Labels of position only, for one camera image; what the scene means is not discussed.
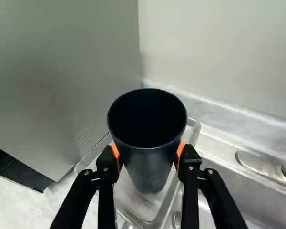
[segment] sink basin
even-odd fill
[[[219,172],[250,229],[286,229],[286,187],[252,173],[235,159],[236,151],[253,149],[236,146],[206,132],[199,135],[195,148],[203,158],[201,169],[209,167]],[[127,224],[132,228],[179,229],[183,184],[177,175],[173,183],[174,192],[167,194],[153,221],[142,222],[134,215],[126,219]],[[209,206],[200,191],[198,204],[200,228],[215,229]]]

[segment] stainless steel sink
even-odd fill
[[[203,159],[201,169],[210,167],[219,172],[250,229],[286,229],[286,186],[246,169],[235,159],[237,151],[257,153],[254,149],[205,126],[195,148]],[[171,187],[152,220],[138,217],[117,201],[116,209],[126,220],[123,229],[180,228],[183,185],[176,174],[172,176]],[[199,220],[201,229],[215,229],[202,193],[199,193]]]

